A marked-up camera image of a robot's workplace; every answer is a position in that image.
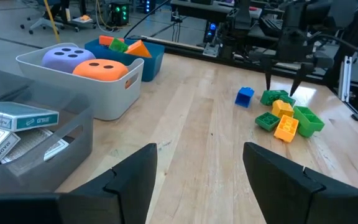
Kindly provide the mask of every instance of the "workbench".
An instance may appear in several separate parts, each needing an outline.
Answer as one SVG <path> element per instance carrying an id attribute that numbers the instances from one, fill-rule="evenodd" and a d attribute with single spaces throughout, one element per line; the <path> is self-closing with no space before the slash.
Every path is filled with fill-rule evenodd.
<path id="1" fill-rule="evenodd" d="M 271 89 L 289 91 L 292 81 L 273 76 Z M 234 104 L 242 86 L 255 90 L 249 108 Z M 351 110 L 327 87 L 303 82 L 295 105 L 311 108 L 325 127 L 284 143 L 255 124 L 272 109 L 259 102 L 264 90 L 262 73 L 165 54 L 160 73 L 142 83 L 140 98 L 121 118 L 94 121 L 93 152 L 58 192 L 149 142 L 158 145 L 158 167 L 147 223 L 265 223 L 242 161 L 248 141 L 358 187 L 358 122 Z"/>

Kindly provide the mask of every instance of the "blue light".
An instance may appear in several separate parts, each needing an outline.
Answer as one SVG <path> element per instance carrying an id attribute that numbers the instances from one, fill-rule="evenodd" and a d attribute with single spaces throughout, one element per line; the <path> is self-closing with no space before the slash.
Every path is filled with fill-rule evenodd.
<path id="1" fill-rule="evenodd" d="M 215 23 L 211 23 L 211 25 L 209 25 L 209 28 L 210 28 L 211 30 L 215 30 L 215 29 L 216 29 Z"/>

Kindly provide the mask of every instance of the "blue lego brick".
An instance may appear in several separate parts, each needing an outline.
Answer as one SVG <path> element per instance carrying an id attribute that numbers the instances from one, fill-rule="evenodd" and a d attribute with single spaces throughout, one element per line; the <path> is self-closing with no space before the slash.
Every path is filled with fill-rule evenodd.
<path id="1" fill-rule="evenodd" d="M 254 90 L 249 87 L 242 87 L 237 94 L 236 101 L 234 102 L 237 105 L 248 108 L 251 98 L 254 95 Z"/>

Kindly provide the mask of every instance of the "lego brick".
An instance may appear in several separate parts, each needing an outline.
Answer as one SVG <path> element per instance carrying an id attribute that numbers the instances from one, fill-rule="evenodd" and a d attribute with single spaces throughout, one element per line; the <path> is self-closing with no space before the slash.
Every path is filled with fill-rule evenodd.
<path id="1" fill-rule="evenodd" d="M 106 35 L 100 35 L 99 36 L 99 45 L 105 45 L 110 46 L 112 40 L 114 40 L 114 37 L 106 36 Z"/>
<path id="2" fill-rule="evenodd" d="M 303 127 L 301 124 L 298 125 L 298 133 L 300 135 L 302 135 L 303 137 L 305 138 L 310 138 L 312 137 L 314 131 L 313 130 L 309 130 L 309 129 L 306 129 L 305 127 Z"/>
<path id="3" fill-rule="evenodd" d="M 289 103 L 291 106 L 293 106 L 295 104 L 295 101 L 296 101 L 294 98 L 291 98 L 288 95 L 281 95 L 279 97 L 279 100 L 284 101 L 284 103 Z"/>
<path id="4" fill-rule="evenodd" d="M 285 142 L 292 142 L 293 138 L 295 137 L 298 123 L 299 121 L 297 119 L 283 115 L 276 131 L 274 132 L 274 137 L 282 139 Z"/>
<path id="5" fill-rule="evenodd" d="M 294 118 L 299 121 L 299 124 L 304 129 L 310 131 L 321 131 L 324 127 L 324 123 L 307 107 L 295 106 Z"/>
<path id="6" fill-rule="evenodd" d="M 242 87 L 236 97 L 235 104 L 248 108 L 251 98 L 254 95 L 254 90 L 249 87 Z"/>
<path id="7" fill-rule="evenodd" d="M 268 132 L 273 131 L 279 122 L 280 118 L 272 115 L 269 112 L 266 112 L 255 119 L 255 123 L 257 123 L 260 127 Z"/>
<path id="8" fill-rule="evenodd" d="M 276 100 L 273 103 L 272 114 L 281 118 L 287 115 L 292 118 L 294 111 L 289 103 L 284 103 L 282 100 Z"/>
<path id="9" fill-rule="evenodd" d="M 118 39 L 114 39 L 112 40 L 109 49 L 116 52 L 126 52 L 128 50 L 128 45 Z"/>
<path id="10" fill-rule="evenodd" d="M 260 98 L 260 102 L 263 105 L 271 106 L 280 96 L 288 96 L 288 93 L 284 90 L 265 90 Z"/>
<path id="11" fill-rule="evenodd" d="M 137 42 L 131 44 L 128 47 L 128 49 L 125 51 L 125 53 L 140 56 L 140 57 L 147 57 L 147 58 L 152 57 L 149 50 L 147 50 L 146 46 L 143 44 L 143 41 L 141 40 L 138 40 Z"/>

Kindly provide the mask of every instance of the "yellow lego brick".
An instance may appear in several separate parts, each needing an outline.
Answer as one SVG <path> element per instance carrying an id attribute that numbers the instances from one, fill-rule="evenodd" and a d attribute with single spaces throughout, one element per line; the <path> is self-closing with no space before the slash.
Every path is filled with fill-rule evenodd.
<path id="1" fill-rule="evenodd" d="M 283 115 L 276 131 L 274 132 L 274 137 L 282 139 L 285 142 L 292 142 L 293 138 L 295 137 L 298 123 L 299 121 L 297 119 Z"/>
<path id="2" fill-rule="evenodd" d="M 291 104 L 284 103 L 282 100 L 276 100 L 273 102 L 272 114 L 281 118 L 283 115 L 287 115 L 292 118 L 293 109 Z"/>

